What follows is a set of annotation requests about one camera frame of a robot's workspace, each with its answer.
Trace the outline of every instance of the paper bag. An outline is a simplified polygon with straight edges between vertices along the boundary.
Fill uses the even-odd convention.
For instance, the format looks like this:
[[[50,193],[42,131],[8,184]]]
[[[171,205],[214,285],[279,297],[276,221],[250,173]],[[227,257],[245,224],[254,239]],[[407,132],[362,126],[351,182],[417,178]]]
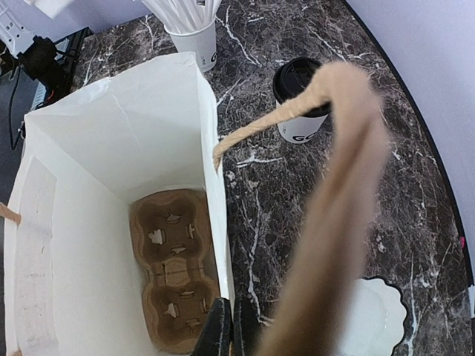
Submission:
[[[5,223],[7,354],[167,355],[151,343],[129,205],[206,190],[221,296],[233,299],[216,99],[192,53],[160,56],[26,118]]]

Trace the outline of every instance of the cup lid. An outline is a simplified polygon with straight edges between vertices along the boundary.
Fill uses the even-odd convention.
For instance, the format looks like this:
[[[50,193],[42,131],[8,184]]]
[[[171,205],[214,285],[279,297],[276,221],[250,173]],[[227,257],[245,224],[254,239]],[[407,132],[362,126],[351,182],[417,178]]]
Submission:
[[[274,96],[282,104],[288,99],[295,98],[305,90],[312,80],[313,74],[321,67],[321,63],[307,57],[298,57],[286,63],[275,72],[272,82]],[[312,109],[304,116],[320,117],[331,111],[330,103]]]

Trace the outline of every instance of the white paper cup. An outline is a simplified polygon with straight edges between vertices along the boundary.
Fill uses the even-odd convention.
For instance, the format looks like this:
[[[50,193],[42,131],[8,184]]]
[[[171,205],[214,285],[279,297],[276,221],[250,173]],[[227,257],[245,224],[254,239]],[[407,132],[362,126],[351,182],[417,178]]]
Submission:
[[[277,125],[281,136],[291,143],[305,143],[311,140],[317,133],[321,124],[324,123],[327,115],[320,117],[299,116],[287,122]]]
[[[305,90],[314,72],[321,63],[307,57],[299,57],[286,63],[275,72],[272,81],[276,105],[295,98]],[[305,143],[317,133],[321,124],[330,113],[330,104],[314,108],[304,116],[278,124],[279,133],[288,142]]]
[[[172,33],[165,27],[178,52],[195,52],[196,62],[202,72],[216,65],[215,20],[205,28],[192,33]]]

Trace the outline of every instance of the white plate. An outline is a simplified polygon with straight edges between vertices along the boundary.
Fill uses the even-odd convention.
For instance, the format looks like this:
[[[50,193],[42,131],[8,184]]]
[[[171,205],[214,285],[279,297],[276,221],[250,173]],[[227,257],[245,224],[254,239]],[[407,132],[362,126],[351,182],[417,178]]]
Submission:
[[[381,278],[357,280],[339,356],[391,356],[404,336],[401,293]]]

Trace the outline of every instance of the marble table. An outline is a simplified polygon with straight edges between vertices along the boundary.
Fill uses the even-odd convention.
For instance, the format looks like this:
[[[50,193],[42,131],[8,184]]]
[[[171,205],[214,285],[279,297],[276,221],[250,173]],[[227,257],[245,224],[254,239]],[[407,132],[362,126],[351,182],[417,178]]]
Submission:
[[[366,68],[384,96],[391,157],[379,189],[365,275],[403,292],[404,340],[394,355],[471,355],[467,277],[453,206],[422,125],[387,63],[343,2],[224,0],[217,15],[217,66],[206,74],[224,136],[274,108],[271,80],[296,56]],[[174,52],[153,16],[85,40],[74,85]],[[229,240],[238,294],[260,320],[271,310],[298,240],[302,206],[324,175],[332,123],[305,145],[276,128],[239,144],[224,159]]]

